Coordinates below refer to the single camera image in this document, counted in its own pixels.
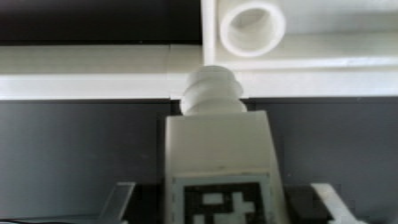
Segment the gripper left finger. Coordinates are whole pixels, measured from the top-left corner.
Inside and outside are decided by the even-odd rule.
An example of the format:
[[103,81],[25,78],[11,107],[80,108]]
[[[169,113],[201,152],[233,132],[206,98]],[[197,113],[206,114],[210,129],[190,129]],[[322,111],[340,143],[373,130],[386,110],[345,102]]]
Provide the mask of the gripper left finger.
[[[126,219],[128,204],[133,196],[137,184],[133,182],[119,182],[114,186],[105,206],[101,209],[100,217],[93,224],[130,224]],[[18,224],[73,224],[66,222],[25,222]]]

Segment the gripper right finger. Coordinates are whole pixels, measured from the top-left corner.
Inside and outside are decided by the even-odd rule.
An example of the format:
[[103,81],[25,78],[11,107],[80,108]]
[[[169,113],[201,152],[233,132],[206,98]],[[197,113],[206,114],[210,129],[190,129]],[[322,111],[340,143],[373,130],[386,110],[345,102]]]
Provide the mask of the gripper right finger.
[[332,216],[327,224],[368,224],[354,216],[332,185],[327,183],[313,183],[311,187],[315,189],[316,195],[320,196],[322,203]]

